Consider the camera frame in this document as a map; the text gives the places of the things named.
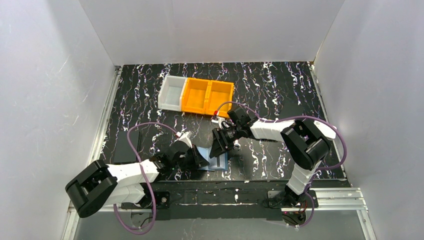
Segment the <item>blue card holder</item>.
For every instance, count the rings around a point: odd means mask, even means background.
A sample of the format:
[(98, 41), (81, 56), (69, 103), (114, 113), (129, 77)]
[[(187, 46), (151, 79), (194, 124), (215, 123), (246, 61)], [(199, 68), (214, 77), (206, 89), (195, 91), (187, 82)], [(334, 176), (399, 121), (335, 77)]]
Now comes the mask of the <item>blue card holder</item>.
[(203, 171), (228, 171), (229, 170), (229, 163), (228, 163), (228, 154), (223, 153), (219, 155), (218, 157), (210, 158), (210, 151), (211, 148), (205, 148), (205, 147), (198, 147), (197, 148), (200, 155), (208, 162), (207, 166), (203, 166), (198, 168), (199, 170)]

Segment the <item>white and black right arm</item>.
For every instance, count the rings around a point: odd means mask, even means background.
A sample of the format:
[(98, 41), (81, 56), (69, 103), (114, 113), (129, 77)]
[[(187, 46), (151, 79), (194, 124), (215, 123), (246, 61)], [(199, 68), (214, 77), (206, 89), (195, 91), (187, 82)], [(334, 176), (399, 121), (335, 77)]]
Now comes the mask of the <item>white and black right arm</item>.
[(230, 122), (220, 120), (220, 127), (212, 130), (210, 158), (233, 150), (240, 138), (282, 142), (286, 146), (294, 168), (283, 193), (269, 200), (269, 208), (296, 206), (305, 200), (312, 177), (331, 149), (337, 136), (334, 129), (318, 120), (300, 119), (269, 121), (251, 118), (240, 106), (228, 111)]

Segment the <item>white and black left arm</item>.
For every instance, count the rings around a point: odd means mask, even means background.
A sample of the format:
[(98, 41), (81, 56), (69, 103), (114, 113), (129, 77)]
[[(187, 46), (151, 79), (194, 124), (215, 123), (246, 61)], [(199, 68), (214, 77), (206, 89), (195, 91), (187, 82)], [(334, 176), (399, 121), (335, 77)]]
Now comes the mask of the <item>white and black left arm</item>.
[(140, 204), (149, 194), (147, 184), (175, 168), (197, 170), (208, 165), (196, 145), (178, 140), (141, 162), (106, 164), (95, 160), (65, 186), (65, 191), (78, 216), (87, 218), (104, 206)]

